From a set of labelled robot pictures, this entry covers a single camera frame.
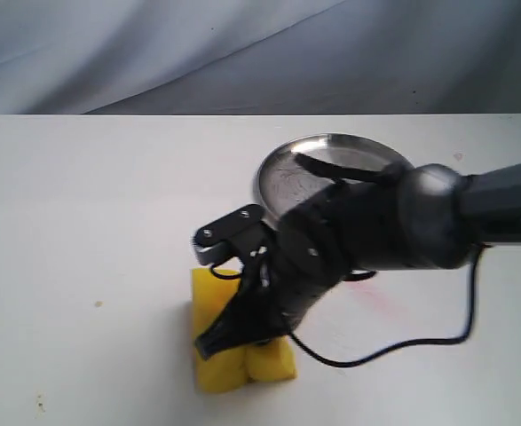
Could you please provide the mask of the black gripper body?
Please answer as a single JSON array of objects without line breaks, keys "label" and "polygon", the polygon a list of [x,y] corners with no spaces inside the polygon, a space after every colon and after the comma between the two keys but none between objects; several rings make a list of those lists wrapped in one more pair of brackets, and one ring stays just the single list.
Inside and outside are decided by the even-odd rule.
[{"label": "black gripper body", "polygon": [[280,323],[293,331],[337,283],[404,266],[396,187],[334,183],[280,217],[267,273]]}]

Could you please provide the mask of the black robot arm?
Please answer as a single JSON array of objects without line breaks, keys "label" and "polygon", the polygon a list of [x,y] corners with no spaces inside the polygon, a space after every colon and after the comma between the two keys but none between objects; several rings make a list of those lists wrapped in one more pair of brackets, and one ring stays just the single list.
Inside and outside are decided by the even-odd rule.
[{"label": "black robot arm", "polygon": [[304,315],[340,282],[386,270],[476,268],[483,252],[521,245],[521,163],[463,176],[440,165],[393,163],[358,170],[297,154],[329,185],[276,225],[249,204],[198,229],[200,264],[241,261],[238,288],[195,348],[204,359],[292,336]]}]

